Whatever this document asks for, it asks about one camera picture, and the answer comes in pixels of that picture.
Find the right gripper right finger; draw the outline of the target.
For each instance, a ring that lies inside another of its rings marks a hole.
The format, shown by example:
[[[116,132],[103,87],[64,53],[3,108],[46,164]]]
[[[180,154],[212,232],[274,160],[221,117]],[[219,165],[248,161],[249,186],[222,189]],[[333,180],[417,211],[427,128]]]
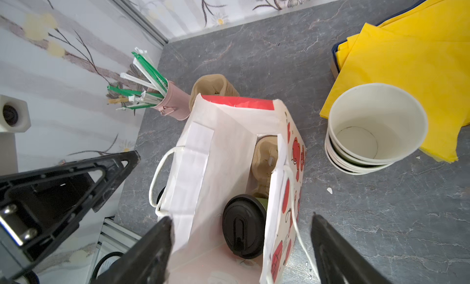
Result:
[[[322,284],[388,284],[377,271],[321,215],[312,218],[311,240]]]

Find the green white paper cup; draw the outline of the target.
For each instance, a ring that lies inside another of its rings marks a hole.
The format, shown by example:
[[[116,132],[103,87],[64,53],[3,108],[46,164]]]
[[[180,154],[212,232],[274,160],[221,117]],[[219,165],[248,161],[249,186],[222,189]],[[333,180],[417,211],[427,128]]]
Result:
[[[268,209],[268,199],[267,198],[259,198],[259,197],[256,197],[256,199],[261,203],[261,205],[263,206],[263,208],[265,210]]]

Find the red white paper bag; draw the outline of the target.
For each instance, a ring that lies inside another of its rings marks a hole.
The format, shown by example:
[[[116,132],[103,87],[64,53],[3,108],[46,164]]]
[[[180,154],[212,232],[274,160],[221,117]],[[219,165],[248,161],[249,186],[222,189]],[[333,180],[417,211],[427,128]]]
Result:
[[[229,250],[222,214],[233,197],[255,188],[251,171],[262,137],[277,141],[269,181],[261,255],[244,260]],[[279,284],[298,240],[296,227],[307,148],[281,100],[197,96],[174,148],[159,217],[173,221],[169,284]]]

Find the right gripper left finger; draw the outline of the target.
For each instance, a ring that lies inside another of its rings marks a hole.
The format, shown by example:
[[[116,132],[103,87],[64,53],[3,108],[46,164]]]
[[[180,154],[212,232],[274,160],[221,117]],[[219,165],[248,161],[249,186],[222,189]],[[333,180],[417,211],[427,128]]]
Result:
[[[163,217],[126,253],[104,256],[91,275],[92,284],[164,284],[172,250],[172,223]]]

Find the single brown pulp carrier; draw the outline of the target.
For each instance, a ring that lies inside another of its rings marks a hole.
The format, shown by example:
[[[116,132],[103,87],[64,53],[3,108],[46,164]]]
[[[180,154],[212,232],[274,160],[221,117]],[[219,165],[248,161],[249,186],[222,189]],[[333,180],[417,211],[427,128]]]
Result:
[[[278,157],[277,136],[265,136],[257,141],[251,166],[252,175],[258,185],[253,192],[254,196],[269,197],[270,179]]]

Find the black plastic cup lid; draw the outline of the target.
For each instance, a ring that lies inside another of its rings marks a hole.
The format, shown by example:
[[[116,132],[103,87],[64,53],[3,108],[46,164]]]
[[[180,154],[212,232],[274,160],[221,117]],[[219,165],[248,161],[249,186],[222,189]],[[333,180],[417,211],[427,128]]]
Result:
[[[252,195],[237,195],[227,203],[222,231],[232,253],[248,260],[263,253],[266,216],[267,210]]]

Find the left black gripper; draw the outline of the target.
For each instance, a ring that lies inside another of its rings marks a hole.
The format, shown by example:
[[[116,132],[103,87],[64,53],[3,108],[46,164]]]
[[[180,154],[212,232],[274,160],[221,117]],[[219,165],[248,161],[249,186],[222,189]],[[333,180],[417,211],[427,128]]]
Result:
[[[129,151],[2,176],[1,280],[15,280],[50,256],[139,162]]]

